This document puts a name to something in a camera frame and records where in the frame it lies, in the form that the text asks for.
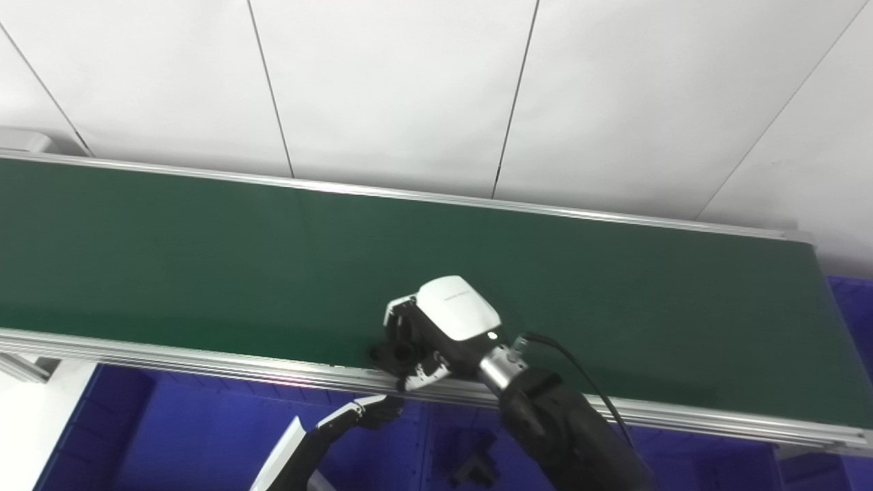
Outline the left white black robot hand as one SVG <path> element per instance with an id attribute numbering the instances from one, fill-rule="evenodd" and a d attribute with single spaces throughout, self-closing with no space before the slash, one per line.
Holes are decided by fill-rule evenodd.
<path id="1" fill-rule="evenodd" d="M 401 416 L 404 400 L 391 395 L 353 399 L 306 431 L 294 417 L 260 467 L 250 490 L 336 490 L 319 472 L 331 445 L 351 428 L 377 430 Z"/>

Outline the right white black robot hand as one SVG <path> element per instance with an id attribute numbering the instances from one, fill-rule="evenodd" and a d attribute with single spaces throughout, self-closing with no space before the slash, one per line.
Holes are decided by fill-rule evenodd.
<path id="1" fill-rule="evenodd" d="M 416 293 L 393 299 L 383 317 L 386 342 L 374 366 L 410 392 L 446 377 L 478 377 L 481 361 L 504 336 L 492 305 L 461 276 L 443 276 Z"/>

